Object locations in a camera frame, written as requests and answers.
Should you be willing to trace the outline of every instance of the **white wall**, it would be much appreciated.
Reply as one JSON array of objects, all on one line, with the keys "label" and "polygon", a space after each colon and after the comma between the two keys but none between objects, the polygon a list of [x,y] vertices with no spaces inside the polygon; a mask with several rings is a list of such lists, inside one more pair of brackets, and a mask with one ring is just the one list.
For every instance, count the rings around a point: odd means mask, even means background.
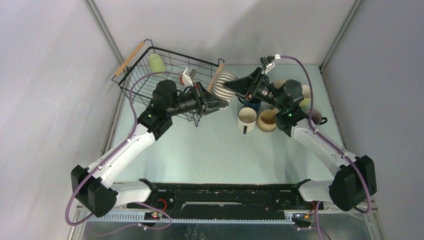
[{"label": "white wall", "polygon": [[3,0],[0,39],[0,239],[64,239],[70,172],[99,157],[117,62],[81,0]]},{"label": "white wall", "polygon": [[353,2],[96,1],[124,56],[149,38],[157,47],[201,59],[255,65],[261,56],[270,54],[296,56],[305,64],[320,63]]},{"label": "white wall", "polygon": [[347,147],[375,162],[391,240],[423,239],[424,1],[364,1],[327,68]]}]

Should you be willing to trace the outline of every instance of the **black wire rack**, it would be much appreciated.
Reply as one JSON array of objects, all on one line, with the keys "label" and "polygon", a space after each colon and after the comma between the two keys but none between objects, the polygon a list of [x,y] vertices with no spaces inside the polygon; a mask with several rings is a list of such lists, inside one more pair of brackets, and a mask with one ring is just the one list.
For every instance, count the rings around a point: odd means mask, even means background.
[{"label": "black wire rack", "polygon": [[[202,59],[198,59],[192,56],[184,55],[178,52],[166,50],[159,48],[153,45],[153,42],[150,39],[144,40],[146,44],[150,46],[146,51],[137,59],[137,61],[131,66],[127,67],[126,74],[123,78],[116,82],[121,90],[128,96],[130,88],[135,84],[137,80],[141,77],[151,73],[149,67],[149,57],[151,54],[158,54],[165,64],[166,71],[172,73],[182,73],[186,68],[193,67],[196,68],[196,74],[192,79],[193,82],[202,82],[202,85],[206,88],[211,82],[212,78],[217,71],[217,68],[221,63],[224,62],[223,59],[219,58],[217,63],[212,63]],[[132,91],[132,100],[133,102],[144,104],[148,106],[152,100],[153,90],[156,89],[156,85],[163,80],[172,80],[175,82],[177,89],[183,91],[186,86],[180,83],[180,78],[178,75],[162,74],[162,75],[152,75],[146,79],[140,81],[137,86]],[[197,114],[196,111],[187,112],[177,115],[180,118],[183,118],[189,122],[194,122],[195,126],[199,125],[201,115]]]}]

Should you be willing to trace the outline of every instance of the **metal handle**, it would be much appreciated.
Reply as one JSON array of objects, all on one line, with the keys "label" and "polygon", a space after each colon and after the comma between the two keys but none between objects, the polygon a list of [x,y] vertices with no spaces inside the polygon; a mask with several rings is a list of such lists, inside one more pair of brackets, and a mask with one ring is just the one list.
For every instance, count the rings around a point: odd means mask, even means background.
[{"label": "metal handle", "polygon": [[220,74],[220,72],[222,71],[223,67],[224,67],[224,63],[221,63],[218,66],[218,69],[216,70],[215,75],[213,75],[212,80],[209,83],[209,86],[207,86],[207,91],[208,92],[212,92],[212,88],[215,85],[215,81],[217,80],[217,76],[218,76],[218,74]]},{"label": "metal handle", "polygon": [[134,56],[142,49],[145,45],[145,41],[140,42],[140,44],[134,49],[134,51],[129,55],[129,57],[122,63],[122,65],[115,72],[115,76],[118,76],[122,71],[128,66],[128,64],[133,60]]}]

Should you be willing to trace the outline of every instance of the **mug handle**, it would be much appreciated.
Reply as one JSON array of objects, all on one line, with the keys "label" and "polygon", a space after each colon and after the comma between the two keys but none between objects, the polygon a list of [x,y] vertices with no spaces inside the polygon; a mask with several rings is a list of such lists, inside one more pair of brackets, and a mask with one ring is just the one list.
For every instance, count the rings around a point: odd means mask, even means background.
[{"label": "mug handle", "polygon": [[325,116],[322,117],[321,123],[319,125],[324,125],[329,121],[328,118],[326,118]]}]

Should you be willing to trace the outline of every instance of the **metal wire basket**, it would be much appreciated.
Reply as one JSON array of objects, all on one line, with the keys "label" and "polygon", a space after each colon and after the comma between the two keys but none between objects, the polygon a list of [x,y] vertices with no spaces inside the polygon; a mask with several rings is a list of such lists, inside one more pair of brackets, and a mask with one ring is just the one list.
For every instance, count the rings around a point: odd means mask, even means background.
[{"label": "metal wire basket", "polygon": [[[135,61],[131,67],[127,67],[128,63],[134,58],[138,51],[145,45],[149,43],[150,46],[146,51]],[[146,74],[151,73],[149,67],[149,56],[151,54],[158,54],[165,64],[166,71],[173,73],[182,73],[188,67],[196,68],[196,74],[192,79],[193,82],[202,82],[202,85],[206,88],[213,82],[216,74],[219,73],[224,66],[224,60],[219,58],[217,63],[212,63],[209,61],[201,60],[192,56],[184,55],[178,52],[166,50],[159,48],[153,45],[153,42],[150,39],[146,39],[141,42],[137,48],[132,52],[128,59],[121,65],[121,67],[115,72],[115,76],[112,78],[112,81],[116,82],[121,90],[128,96],[130,88],[134,83],[143,77]],[[114,78],[120,75],[120,73],[126,69],[126,74],[118,82]],[[163,80],[172,80],[175,82],[177,89],[183,90],[186,86],[181,84],[178,75],[152,75],[147,77],[145,80],[142,80],[137,84],[132,92],[132,100],[148,106],[152,100],[152,93],[155,90],[156,85]],[[201,119],[201,115],[197,114],[195,111],[187,112],[177,115],[180,118],[183,118],[189,122],[194,122],[197,127]]]}]

